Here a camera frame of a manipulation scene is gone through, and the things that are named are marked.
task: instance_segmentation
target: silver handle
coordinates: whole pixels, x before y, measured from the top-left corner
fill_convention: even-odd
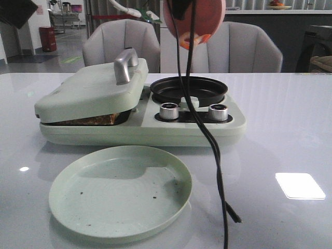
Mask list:
[[[128,48],[122,51],[114,61],[114,72],[117,85],[130,82],[128,67],[137,66],[139,58],[135,49]]]

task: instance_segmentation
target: appliance lid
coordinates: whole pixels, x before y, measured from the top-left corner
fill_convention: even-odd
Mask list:
[[[117,81],[117,61],[80,69],[35,104],[36,116],[43,123],[51,123],[120,113],[134,108],[148,74],[145,59],[139,58],[137,61],[138,64],[129,65],[128,70],[128,63],[124,64],[129,82]]]

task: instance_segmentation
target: silver knob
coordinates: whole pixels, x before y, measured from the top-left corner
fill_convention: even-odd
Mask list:
[[[162,119],[174,120],[178,118],[178,105],[175,103],[163,103],[160,105],[159,116]]]
[[[228,108],[221,104],[210,105],[207,117],[214,121],[226,121],[228,119]]]

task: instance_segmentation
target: black cable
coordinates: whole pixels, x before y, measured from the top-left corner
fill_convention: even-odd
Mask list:
[[[172,23],[175,29],[175,38],[176,38],[176,44],[177,44],[177,69],[178,69],[178,76],[180,81],[180,87],[183,91],[184,97],[186,99],[188,108],[190,112],[192,113],[198,127],[200,128],[201,132],[205,135],[208,142],[210,143],[210,146],[213,150],[215,161],[217,164],[217,186],[218,186],[218,192],[222,201],[222,207],[223,207],[223,220],[224,220],[224,249],[228,248],[228,223],[227,223],[227,212],[230,214],[231,218],[236,223],[240,223],[241,219],[240,217],[235,213],[235,211],[232,209],[232,207],[225,201],[225,194],[224,194],[224,184],[223,184],[223,178],[222,178],[222,171],[220,166],[220,149],[219,145],[214,139],[213,135],[209,132],[209,130],[204,125],[203,121],[197,114],[195,108],[192,105],[189,89],[190,89],[190,70],[191,70],[191,60],[192,60],[192,52],[193,52],[193,39],[194,39],[194,33],[195,33],[195,15],[196,15],[196,0],[192,0],[192,12],[191,12],[191,26],[190,26],[190,38],[189,38],[189,51],[188,51],[188,61],[187,61],[187,68],[186,68],[186,86],[183,83],[182,76],[181,76],[181,68],[180,68],[180,56],[179,56],[179,41],[178,41],[178,30],[177,26],[172,14],[172,8],[170,6],[169,0],[167,0],[168,9],[171,14]]]

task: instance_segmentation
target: plate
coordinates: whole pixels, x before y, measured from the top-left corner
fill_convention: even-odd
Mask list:
[[[291,8],[291,6],[271,6],[271,5],[268,5],[268,7],[270,8],[270,9],[290,9]]]
[[[179,216],[192,189],[176,156],[118,146],[88,154],[54,180],[49,205],[66,228],[89,240],[127,243],[152,236]]]

